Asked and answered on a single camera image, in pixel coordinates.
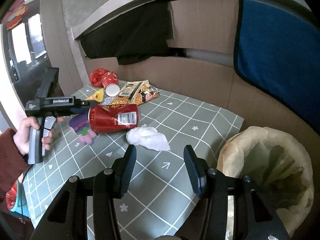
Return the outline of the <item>person's left hand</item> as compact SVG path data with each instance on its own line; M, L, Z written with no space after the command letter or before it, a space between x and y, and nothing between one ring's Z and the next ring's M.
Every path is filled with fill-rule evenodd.
M29 134L31 128L35 130L40 129L37 119L33 116L24 118L16 134L13 136L14 144L22 156L29 153ZM55 129L52 129L48 136L42 138L42 146L45 150L50 150L51 148L50 144L53 142L54 131Z

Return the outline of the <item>red sleeve left forearm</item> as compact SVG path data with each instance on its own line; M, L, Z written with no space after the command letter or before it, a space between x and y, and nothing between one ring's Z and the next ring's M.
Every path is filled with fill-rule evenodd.
M21 155L14 144L15 131L10 128L1 134L0 139L0 187L1 203L18 177L29 168L26 158Z

